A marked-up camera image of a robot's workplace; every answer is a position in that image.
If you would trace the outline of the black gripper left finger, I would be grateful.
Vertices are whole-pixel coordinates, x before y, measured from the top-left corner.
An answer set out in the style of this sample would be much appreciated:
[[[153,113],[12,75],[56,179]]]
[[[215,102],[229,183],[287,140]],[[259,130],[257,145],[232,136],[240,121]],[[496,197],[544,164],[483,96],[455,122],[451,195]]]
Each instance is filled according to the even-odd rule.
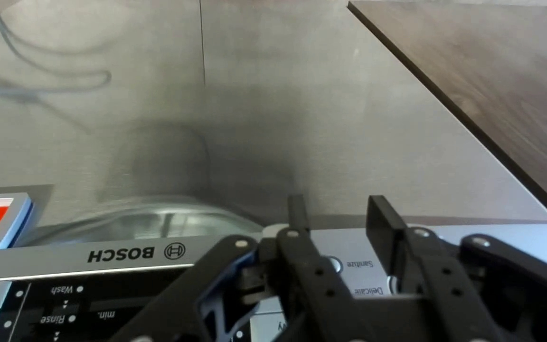
[[[287,214],[289,227],[259,248],[263,280],[286,316],[276,342],[377,342],[360,303],[318,252],[305,198],[291,197]]]

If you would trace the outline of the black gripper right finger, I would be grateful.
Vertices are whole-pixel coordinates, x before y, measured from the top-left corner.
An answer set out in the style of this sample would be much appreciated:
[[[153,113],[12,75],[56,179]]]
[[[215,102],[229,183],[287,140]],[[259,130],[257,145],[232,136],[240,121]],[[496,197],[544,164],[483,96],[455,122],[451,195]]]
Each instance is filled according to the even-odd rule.
[[[508,342],[453,248],[411,229],[384,197],[367,202],[367,238],[403,299],[415,297],[428,342]]]

